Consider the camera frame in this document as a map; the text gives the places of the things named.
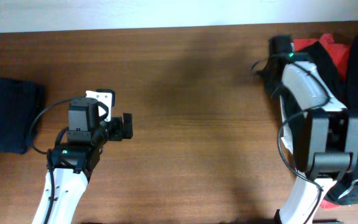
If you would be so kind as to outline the black shorts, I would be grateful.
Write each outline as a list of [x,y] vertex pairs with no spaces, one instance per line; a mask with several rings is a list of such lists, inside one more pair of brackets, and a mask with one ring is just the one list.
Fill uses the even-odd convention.
[[352,170],[357,153],[351,148],[347,107],[319,74],[317,61],[297,52],[291,37],[272,37],[268,46],[266,65],[256,73],[267,94],[280,101],[280,145],[307,179],[340,178]]

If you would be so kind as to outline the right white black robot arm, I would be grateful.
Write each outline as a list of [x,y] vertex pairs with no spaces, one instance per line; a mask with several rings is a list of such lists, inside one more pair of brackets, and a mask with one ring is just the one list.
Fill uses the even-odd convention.
[[279,149],[294,158],[286,167],[296,175],[291,194],[274,215],[274,223],[312,223],[324,196],[358,159],[358,114],[350,113],[330,91],[311,57],[296,52],[288,35],[269,40],[268,66],[274,95],[289,92],[300,107],[282,114]]

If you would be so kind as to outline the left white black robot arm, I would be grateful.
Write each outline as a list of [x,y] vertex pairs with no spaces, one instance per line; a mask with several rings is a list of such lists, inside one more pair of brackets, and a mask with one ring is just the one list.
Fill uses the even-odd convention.
[[68,126],[44,153],[48,171],[34,223],[71,223],[104,145],[133,137],[132,115],[112,116],[113,92],[88,91],[67,102]]

